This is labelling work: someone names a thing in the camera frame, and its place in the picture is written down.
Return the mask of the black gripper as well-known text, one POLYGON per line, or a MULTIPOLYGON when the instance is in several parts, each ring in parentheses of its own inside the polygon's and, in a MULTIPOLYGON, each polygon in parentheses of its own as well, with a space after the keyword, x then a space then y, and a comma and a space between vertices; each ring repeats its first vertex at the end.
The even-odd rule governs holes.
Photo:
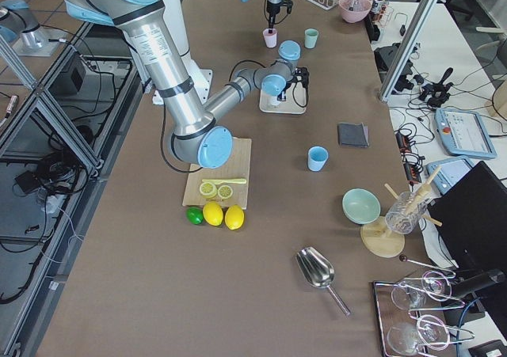
POLYGON ((278 95, 278 101, 286 101, 290 94, 293 101, 297 101, 296 94, 304 92, 304 101, 309 100, 309 71, 306 67, 298 67, 292 79, 286 84, 282 93, 278 95))
POLYGON ((292 13, 292 7, 292 0, 265 0, 265 19, 268 22, 269 34, 273 34, 274 26, 281 23, 292 13), (280 21, 276 21, 276 16, 280 13, 282 7, 286 8, 286 14, 280 21))

